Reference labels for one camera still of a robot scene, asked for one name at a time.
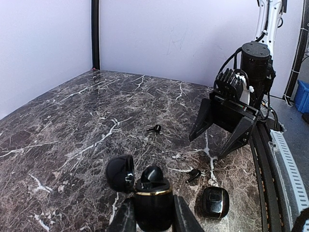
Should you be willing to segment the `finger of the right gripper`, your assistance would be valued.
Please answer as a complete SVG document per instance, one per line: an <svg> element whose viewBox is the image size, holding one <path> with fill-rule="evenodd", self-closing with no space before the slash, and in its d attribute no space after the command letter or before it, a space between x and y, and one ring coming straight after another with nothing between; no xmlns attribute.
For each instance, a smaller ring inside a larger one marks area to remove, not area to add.
<svg viewBox="0 0 309 232"><path fill-rule="evenodd" d="M224 159L232 151L235 151L245 146L249 137L256 125L257 117L231 117L231 116L220 116L218 119L218 125L224 130L231 133L228 140L222 146L219 152L218 159Z"/></svg>
<svg viewBox="0 0 309 232"><path fill-rule="evenodd" d="M189 134L190 142L195 140L213 124L213 110L211 102L212 101L210 99L202 99L196 121Z"/></svg>

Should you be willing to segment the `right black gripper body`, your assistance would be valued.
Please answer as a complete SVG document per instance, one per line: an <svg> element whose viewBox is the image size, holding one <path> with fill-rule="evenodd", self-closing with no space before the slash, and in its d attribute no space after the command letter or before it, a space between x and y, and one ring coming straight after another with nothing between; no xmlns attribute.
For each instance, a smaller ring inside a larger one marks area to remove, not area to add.
<svg viewBox="0 0 309 232"><path fill-rule="evenodd" d="M230 133L251 133L259 117L251 100L254 93L244 70L219 71L209 95L209 126L214 124Z"/></svg>

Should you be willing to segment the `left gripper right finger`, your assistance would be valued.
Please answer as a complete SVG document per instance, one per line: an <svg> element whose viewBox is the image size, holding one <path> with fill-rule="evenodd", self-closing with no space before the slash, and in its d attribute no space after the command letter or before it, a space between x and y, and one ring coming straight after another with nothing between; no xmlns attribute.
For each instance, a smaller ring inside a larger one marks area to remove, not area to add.
<svg viewBox="0 0 309 232"><path fill-rule="evenodd" d="M173 232L204 232L183 197L174 195Z"/></svg>

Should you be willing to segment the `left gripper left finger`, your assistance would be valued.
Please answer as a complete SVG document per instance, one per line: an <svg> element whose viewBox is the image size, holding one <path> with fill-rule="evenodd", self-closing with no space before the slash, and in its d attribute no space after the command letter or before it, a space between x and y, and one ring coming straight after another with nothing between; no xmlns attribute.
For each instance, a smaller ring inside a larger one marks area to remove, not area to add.
<svg viewBox="0 0 309 232"><path fill-rule="evenodd" d="M133 197L126 198L117 210L111 224L107 227L108 232L135 232L136 219Z"/></svg>

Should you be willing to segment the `black earbud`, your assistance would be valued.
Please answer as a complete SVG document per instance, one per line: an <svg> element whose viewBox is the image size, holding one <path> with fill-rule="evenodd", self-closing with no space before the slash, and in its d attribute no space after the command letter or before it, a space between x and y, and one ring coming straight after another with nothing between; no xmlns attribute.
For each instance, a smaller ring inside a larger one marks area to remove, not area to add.
<svg viewBox="0 0 309 232"><path fill-rule="evenodd" d="M163 172L160 167L156 165L148 166L141 174L142 183L162 182L164 179Z"/></svg>
<svg viewBox="0 0 309 232"><path fill-rule="evenodd" d="M202 172L199 169L192 169L189 174L190 174L190 178L186 180L186 183L190 183L196 178L200 177Z"/></svg>

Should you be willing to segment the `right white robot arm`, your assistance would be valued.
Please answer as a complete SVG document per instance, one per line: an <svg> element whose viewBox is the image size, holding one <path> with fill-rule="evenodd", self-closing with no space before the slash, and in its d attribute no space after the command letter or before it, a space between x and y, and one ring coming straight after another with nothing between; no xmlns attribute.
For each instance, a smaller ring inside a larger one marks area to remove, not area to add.
<svg viewBox="0 0 309 232"><path fill-rule="evenodd" d="M286 13L285 0L258 1L259 16L254 40L239 47L221 66L208 98L203 98L189 140L193 141L213 124L231 135L215 158L222 159L245 146L257 122L269 114L260 110L263 97L270 96L276 77L273 68L275 37Z"/></svg>

